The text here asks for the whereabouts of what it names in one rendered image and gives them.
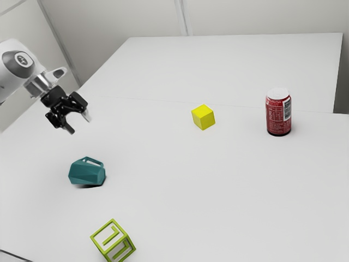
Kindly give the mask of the teal faceted mug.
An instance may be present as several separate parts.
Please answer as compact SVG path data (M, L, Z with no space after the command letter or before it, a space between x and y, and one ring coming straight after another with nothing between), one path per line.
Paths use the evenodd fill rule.
M104 164L91 157L74 161L68 173L71 184L101 186L106 179Z

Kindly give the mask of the green and white letter block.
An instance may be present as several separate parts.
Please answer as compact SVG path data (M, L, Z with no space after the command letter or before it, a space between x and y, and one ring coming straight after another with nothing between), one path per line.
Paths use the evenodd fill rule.
M107 262L123 262L136 251L130 236L113 218L94 232L90 239Z

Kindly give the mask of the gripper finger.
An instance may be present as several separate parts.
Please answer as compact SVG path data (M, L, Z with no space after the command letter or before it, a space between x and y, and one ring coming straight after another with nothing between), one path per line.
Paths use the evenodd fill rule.
M60 101L51 106L50 111L45 115L49 122L57 129L62 128L73 135L75 129L67 123L66 115L74 112L73 104L68 101Z
M72 92L69 95L68 102L70 104L70 107L75 112L80 113L87 122L90 122L92 120L87 109L88 102L82 96L80 96L77 92Z

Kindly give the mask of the yellow block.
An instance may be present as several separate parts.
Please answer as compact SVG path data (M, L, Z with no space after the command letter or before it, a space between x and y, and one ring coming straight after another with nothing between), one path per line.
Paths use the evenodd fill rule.
M202 104L191 111L193 122L201 130L205 130L215 124L214 112L206 104Z

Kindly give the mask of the red soda can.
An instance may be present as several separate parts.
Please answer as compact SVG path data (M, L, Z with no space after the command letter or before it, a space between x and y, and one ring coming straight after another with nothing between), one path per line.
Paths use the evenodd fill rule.
M267 92L267 132L273 136L287 135L292 128L292 99L287 88L276 87Z

